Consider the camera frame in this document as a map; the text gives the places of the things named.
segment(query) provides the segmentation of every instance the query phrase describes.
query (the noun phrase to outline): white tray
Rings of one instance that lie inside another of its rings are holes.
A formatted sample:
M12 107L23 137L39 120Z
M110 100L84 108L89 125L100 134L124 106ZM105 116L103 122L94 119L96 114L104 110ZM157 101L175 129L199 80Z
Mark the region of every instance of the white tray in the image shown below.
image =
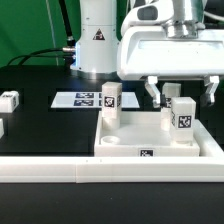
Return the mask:
M159 112L122 112L120 119L119 129L105 130L99 113L95 156L199 156L195 139L192 144L173 143L169 131L161 130Z

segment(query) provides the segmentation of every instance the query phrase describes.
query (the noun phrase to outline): black table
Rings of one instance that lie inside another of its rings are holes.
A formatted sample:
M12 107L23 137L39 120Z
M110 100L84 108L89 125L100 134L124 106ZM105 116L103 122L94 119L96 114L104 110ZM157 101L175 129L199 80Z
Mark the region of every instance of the black table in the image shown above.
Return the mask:
M93 156L99 109L56 110L50 105L57 91L100 92L103 83L78 79L63 67L0 69L1 92L18 91L21 103L14 113L1 114L5 135L0 156ZM201 83L183 86L183 95L199 99ZM142 82L123 82L123 90L136 93L139 110L151 108ZM215 107L197 110L220 144L222 99L218 91ZM0 223L4 224L223 224L223 208L223 183L0 184Z

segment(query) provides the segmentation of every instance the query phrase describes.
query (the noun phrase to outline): paper sheet with markers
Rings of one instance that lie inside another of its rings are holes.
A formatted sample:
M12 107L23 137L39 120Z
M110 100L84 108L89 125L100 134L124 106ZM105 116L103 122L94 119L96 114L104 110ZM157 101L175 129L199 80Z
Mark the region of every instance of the paper sheet with markers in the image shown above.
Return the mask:
M122 92L122 108L139 108L134 92ZM51 108L101 108L101 92L57 92Z

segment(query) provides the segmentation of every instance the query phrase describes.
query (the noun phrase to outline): circular hole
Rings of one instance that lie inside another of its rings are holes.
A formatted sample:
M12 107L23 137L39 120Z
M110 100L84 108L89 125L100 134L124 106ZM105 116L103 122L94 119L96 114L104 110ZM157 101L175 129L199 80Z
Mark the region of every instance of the circular hole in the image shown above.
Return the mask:
M118 145L120 143L120 138L116 136L105 136L101 138L102 145Z

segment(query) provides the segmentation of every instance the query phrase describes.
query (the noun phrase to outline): warning label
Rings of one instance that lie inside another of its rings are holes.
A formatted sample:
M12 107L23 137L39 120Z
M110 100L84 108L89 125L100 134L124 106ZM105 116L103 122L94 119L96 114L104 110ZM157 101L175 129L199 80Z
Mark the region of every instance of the warning label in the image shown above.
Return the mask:
M105 40L103 33L100 29L98 29L97 33L93 37L93 40Z

